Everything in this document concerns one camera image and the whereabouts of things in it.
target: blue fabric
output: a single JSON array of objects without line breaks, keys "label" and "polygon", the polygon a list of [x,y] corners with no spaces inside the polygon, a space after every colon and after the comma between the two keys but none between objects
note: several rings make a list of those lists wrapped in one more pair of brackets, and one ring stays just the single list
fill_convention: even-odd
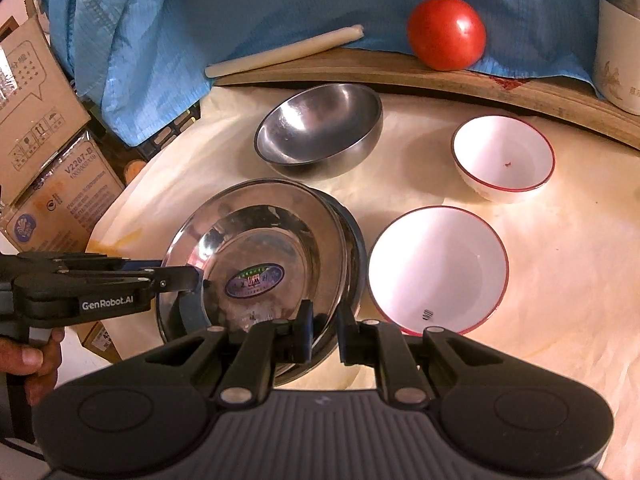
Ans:
[{"label": "blue fabric", "polygon": [[[76,88],[134,146],[205,95],[204,68],[361,23],[351,46],[410,53],[422,0],[45,0],[52,47]],[[487,29],[473,70],[591,82],[598,0],[465,0]]]}]

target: beige tablecloth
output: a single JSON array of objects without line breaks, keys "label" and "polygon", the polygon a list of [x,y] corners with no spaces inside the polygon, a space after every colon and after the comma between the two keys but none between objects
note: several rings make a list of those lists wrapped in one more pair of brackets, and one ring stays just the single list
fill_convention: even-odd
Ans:
[{"label": "beige tablecloth", "polygon": [[[274,176],[255,155],[253,134],[291,94],[214,88],[202,119],[146,166],[97,225],[89,250],[162,258],[184,220],[217,192]],[[472,192],[453,166],[449,141],[463,121],[491,108],[410,96],[383,96],[380,143],[355,170],[312,183],[340,200],[370,248],[394,218],[418,206],[455,204],[502,237],[511,275],[501,306],[469,337],[579,380],[616,415],[602,470],[640,478],[640,156],[577,128],[528,120],[549,138],[556,173],[532,201],[494,205]],[[377,317],[368,296],[360,317]],[[153,313],[105,321],[123,357],[162,343]],[[337,353],[291,384],[373,386],[370,370],[343,367]]]}]

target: white bowl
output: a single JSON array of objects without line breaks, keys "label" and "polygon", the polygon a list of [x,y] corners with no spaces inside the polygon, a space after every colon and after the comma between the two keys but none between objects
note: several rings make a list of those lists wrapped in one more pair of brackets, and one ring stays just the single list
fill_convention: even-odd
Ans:
[{"label": "white bowl", "polygon": [[422,335],[428,326],[466,333],[498,307],[509,281],[502,241],[480,217],[429,206],[396,219],[371,251],[371,297],[385,319]]},{"label": "white bowl", "polygon": [[530,124],[505,116],[478,117],[460,126],[451,139],[451,153],[462,179],[494,202],[531,198],[556,167],[546,137]]}]

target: red tomato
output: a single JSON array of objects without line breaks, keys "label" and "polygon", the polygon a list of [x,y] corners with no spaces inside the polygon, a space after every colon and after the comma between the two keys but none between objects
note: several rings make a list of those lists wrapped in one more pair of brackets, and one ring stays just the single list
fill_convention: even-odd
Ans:
[{"label": "red tomato", "polygon": [[486,31],[478,13],[462,0],[425,0],[406,27],[414,54],[434,70],[462,70],[482,57]]}]

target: brown box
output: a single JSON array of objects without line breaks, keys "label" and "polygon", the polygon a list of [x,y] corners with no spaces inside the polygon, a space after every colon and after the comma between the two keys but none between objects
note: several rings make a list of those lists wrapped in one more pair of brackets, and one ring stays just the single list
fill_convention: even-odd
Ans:
[{"label": "brown box", "polygon": [[85,130],[2,211],[0,230],[19,251],[84,251],[123,188]]},{"label": "brown box", "polygon": [[12,204],[89,121],[37,16],[0,43],[0,186]]},{"label": "brown box", "polygon": [[78,334],[80,344],[87,350],[107,359],[112,364],[122,361],[102,322],[82,323],[72,328]]}]

